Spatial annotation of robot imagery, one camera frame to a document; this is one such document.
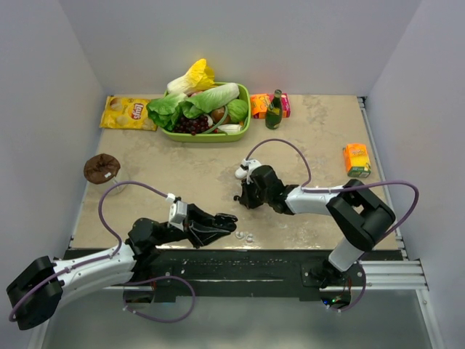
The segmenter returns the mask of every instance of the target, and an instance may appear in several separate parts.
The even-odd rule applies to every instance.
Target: green basket
[[[217,82],[216,85],[224,85],[226,84],[225,82]],[[251,106],[250,106],[250,95],[248,94],[247,88],[245,88],[243,85],[238,84],[239,86],[239,99],[245,100],[248,105],[248,115],[246,120],[244,121],[244,126],[242,130],[238,133],[235,133],[233,135],[226,135],[222,133],[213,133],[213,134],[206,134],[206,135],[189,135],[185,133],[173,133],[170,131],[166,131],[165,129],[162,129],[163,132],[170,137],[172,140],[176,142],[191,142],[191,143],[220,143],[220,142],[235,142],[236,140],[241,139],[244,137],[244,134],[247,132],[248,127],[250,126],[250,121],[252,119],[251,116]]]

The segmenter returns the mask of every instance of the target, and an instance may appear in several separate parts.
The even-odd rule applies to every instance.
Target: yellow chip bag
[[[147,116],[145,106],[150,100],[128,97],[107,97],[100,127],[106,129],[146,129],[156,131],[157,126]]]

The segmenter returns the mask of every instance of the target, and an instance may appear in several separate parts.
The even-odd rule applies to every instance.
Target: juice box
[[[365,144],[351,143],[342,149],[349,177],[368,177],[371,173],[370,158]]]
[[[251,115],[254,119],[264,119],[267,113],[268,105],[273,99],[273,93],[262,93],[260,95],[252,95],[250,97]],[[281,105],[283,106],[283,118],[288,118],[291,115],[291,105],[289,104],[288,94],[281,95]]]

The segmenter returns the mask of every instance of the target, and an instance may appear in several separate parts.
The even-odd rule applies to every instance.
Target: champagne bottle
[[[281,104],[282,92],[280,89],[275,90],[275,96],[268,105],[267,113],[264,118],[265,125],[269,129],[277,129],[283,119],[283,105]]]

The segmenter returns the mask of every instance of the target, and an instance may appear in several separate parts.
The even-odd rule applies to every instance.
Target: table
[[[240,181],[234,177],[240,161],[259,141],[271,137],[289,140],[304,153],[312,169],[310,186],[342,185],[349,180],[342,156],[347,143],[368,146],[372,173],[362,181],[380,180],[355,96],[290,95],[289,100],[291,117],[284,119],[279,129],[269,130],[264,120],[252,120],[244,138],[235,143],[176,143],[161,130],[104,129],[97,153],[115,156],[133,180],[181,196],[183,201],[194,203],[208,213],[236,215],[237,231],[253,235],[250,243],[231,234],[206,248],[333,249],[343,235],[331,217],[287,216],[268,206],[247,210],[233,201],[234,195],[240,195]],[[303,161],[283,143],[267,143],[253,157],[271,165],[284,184],[302,184],[307,179]],[[373,191],[384,199],[381,187]],[[99,198],[99,193],[89,185],[73,234],[73,248],[108,248],[116,244],[99,221]],[[103,212],[109,225],[125,239],[132,223],[140,217],[167,221],[169,205],[160,196],[129,185],[121,193],[107,197]],[[181,241],[171,246],[182,248],[190,244]],[[378,249],[397,249],[393,234]]]

